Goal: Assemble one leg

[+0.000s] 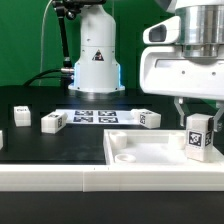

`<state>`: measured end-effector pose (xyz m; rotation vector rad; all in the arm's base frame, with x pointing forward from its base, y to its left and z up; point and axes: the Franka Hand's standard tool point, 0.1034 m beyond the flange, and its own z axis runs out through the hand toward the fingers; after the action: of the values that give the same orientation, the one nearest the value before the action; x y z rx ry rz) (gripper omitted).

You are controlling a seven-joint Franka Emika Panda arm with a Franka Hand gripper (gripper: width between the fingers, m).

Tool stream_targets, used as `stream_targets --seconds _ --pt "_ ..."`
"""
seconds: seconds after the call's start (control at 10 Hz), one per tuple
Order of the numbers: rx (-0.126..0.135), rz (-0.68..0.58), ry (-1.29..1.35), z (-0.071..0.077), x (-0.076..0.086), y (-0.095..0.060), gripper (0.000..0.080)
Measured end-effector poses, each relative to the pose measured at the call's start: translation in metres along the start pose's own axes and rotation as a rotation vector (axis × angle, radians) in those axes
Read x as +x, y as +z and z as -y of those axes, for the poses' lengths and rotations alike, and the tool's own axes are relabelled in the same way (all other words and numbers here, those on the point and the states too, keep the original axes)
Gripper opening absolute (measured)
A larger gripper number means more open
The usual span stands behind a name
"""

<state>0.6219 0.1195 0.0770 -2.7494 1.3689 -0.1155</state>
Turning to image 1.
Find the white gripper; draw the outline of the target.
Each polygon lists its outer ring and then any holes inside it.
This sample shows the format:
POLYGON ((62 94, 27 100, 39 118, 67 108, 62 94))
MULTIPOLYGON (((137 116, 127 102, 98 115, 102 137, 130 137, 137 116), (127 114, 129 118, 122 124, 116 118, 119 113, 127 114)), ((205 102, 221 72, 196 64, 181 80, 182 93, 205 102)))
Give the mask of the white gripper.
MULTIPOLYGON (((183 97, 224 100, 224 25, 203 24, 173 16, 143 32, 147 45, 140 60, 143 92, 175 96, 180 125, 189 109, 183 97)), ((209 120, 210 129, 222 130, 224 103, 209 120)))

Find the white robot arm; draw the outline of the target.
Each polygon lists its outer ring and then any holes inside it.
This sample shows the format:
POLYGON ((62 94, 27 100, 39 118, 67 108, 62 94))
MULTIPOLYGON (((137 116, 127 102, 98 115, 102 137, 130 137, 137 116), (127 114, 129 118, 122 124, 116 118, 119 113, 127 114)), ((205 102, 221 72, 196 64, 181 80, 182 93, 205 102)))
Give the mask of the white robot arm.
MULTIPOLYGON (((224 114, 224 0, 155 0, 173 16, 143 32, 140 59, 143 92, 175 98, 180 114, 185 98, 210 99, 224 114)), ((120 87, 115 61, 115 28, 100 6, 82 10, 81 52, 71 88, 92 97, 120 87)))

